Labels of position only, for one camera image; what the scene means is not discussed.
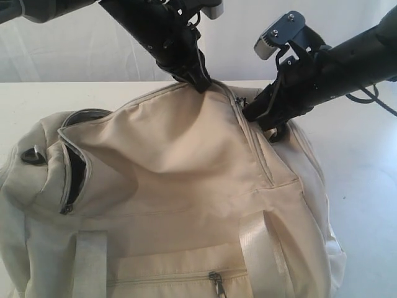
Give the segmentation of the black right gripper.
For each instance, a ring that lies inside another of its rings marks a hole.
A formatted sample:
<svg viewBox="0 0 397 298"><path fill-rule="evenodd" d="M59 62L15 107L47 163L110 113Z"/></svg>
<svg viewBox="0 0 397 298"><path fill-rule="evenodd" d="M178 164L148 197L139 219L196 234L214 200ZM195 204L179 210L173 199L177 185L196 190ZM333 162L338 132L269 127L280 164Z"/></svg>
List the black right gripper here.
<svg viewBox="0 0 397 298"><path fill-rule="evenodd" d="M296 57L279 63L275 82L243 109L245 118L260 121L262 130L275 129L335 97L331 46L288 40L279 53L285 49L293 50Z"/></svg>

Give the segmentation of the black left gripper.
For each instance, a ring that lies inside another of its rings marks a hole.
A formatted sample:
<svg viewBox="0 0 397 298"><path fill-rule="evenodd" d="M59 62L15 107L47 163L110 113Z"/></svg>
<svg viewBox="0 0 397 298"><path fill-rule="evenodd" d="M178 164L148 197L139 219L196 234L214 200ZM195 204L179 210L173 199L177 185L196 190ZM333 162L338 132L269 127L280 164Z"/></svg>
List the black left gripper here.
<svg viewBox="0 0 397 298"><path fill-rule="evenodd" d="M198 23L190 23L194 16L200 20L199 1L100 1L99 4L176 81L189 83L199 93L212 85L205 56L197 45Z"/></svg>

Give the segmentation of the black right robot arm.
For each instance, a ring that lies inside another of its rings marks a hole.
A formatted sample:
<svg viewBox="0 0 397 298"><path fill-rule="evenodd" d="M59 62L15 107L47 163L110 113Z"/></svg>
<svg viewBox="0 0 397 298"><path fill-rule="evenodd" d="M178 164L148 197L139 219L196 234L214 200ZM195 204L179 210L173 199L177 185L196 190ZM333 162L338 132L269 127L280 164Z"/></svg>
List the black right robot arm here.
<svg viewBox="0 0 397 298"><path fill-rule="evenodd" d="M382 81L396 81L396 9L378 25L330 47L290 11L258 38L262 60L275 55L276 80L243 109L245 118L270 130L315 106Z"/></svg>

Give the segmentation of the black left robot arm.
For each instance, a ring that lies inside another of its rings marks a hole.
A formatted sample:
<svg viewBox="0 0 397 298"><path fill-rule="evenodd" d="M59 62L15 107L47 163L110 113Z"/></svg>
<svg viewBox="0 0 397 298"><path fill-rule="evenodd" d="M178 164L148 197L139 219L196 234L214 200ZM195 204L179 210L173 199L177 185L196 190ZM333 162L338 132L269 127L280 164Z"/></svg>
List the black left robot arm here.
<svg viewBox="0 0 397 298"><path fill-rule="evenodd" d="M106 0L99 5L178 82L203 93L212 85L197 42L201 15L216 19L222 1ZM46 23L93 4L91 0L1 1L1 22L18 17Z"/></svg>

